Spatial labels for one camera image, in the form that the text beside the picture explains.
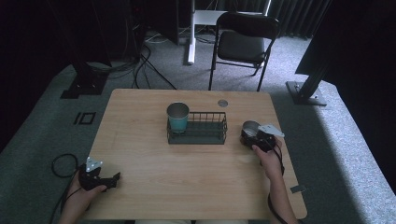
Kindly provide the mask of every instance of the desk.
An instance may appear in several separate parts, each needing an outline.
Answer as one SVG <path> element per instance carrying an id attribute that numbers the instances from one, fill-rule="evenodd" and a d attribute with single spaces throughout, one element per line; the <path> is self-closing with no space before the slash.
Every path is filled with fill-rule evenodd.
<path id="1" fill-rule="evenodd" d="M 226 100 L 228 106 L 218 105 Z M 191 111 L 225 112 L 224 145 L 169 145 L 166 107 L 175 101 Z M 239 142 L 248 119 L 279 128 L 264 92 L 114 90 L 92 145 L 103 161 L 101 177 L 121 172 L 116 189 L 98 197 L 88 219 L 268 219 L 269 181 L 259 159 Z M 283 139 L 287 188 L 297 186 Z M 301 193 L 289 191 L 298 218 L 306 216 Z"/>

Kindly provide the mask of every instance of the forearm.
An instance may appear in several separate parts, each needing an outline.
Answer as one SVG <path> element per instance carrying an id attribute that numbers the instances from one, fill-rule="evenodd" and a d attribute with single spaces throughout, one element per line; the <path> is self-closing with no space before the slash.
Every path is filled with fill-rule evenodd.
<path id="1" fill-rule="evenodd" d="M 271 179 L 270 198 L 275 211 L 280 217 L 282 217 L 288 224 L 298 223 L 290 205 L 283 176 L 277 176 Z M 273 218 L 271 223 L 279 222 L 277 219 Z"/>

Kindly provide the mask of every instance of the metal cup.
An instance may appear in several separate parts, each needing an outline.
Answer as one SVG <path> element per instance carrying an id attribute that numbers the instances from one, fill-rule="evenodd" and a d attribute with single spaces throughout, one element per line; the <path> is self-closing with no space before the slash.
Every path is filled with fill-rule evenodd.
<path id="1" fill-rule="evenodd" d="M 184 133 L 187 128 L 187 120 L 189 118 L 189 107 L 181 102 L 174 102 L 166 109 L 169 123 L 173 133 Z"/>

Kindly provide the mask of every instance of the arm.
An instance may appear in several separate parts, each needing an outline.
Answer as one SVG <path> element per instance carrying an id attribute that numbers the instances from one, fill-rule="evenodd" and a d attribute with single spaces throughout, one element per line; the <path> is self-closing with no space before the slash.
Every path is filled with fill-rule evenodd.
<path id="1" fill-rule="evenodd" d="M 257 146 L 253 146 L 252 148 L 262 161 L 262 168 L 266 176 L 270 179 L 270 197 L 275 211 L 288 224 L 298 223 L 290 205 L 285 181 L 280 168 L 281 164 L 279 158 L 273 150 L 263 152 Z M 279 152 L 280 149 L 276 146 L 274 150 Z M 279 221 L 273 217 L 271 218 L 271 223 L 279 223 Z"/>
<path id="2" fill-rule="evenodd" d="M 103 190 L 106 189 L 106 186 L 98 186 L 89 191 L 83 189 L 78 182 L 78 172 L 73 178 L 72 183 L 70 184 L 70 189 L 67 193 L 68 199 L 64 204 L 64 210 L 61 213 L 61 217 L 59 219 L 59 224 L 73 224 L 78 221 L 78 219 L 84 214 L 85 210 L 87 210 L 91 201 Z"/>

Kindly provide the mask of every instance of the stand base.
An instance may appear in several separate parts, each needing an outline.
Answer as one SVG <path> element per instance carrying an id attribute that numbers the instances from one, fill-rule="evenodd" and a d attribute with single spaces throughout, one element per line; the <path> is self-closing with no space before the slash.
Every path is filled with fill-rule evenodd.
<path id="1" fill-rule="evenodd" d="M 77 75 L 71 84 L 69 90 L 64 91 L 61 99 L 77 99 L 80 95 L 100 95 L 106 85 L 109 73 L 96 75 L 90 86 L 80 85 L 79 75 Z"/>
<path id="2" fill-rule="evenodd" d="M 323 99 L 322 94 L 319 89 L 317 89 L 314 94 L 305 99 L 301 98 L 299 95 L 300 88 L 304 85 L 303 82 L 294 82 L 288 81 L 286 82 L 286 86 L 290 92 L 293 101 L 297 105 L 327 105 L 326 101 Z"/>

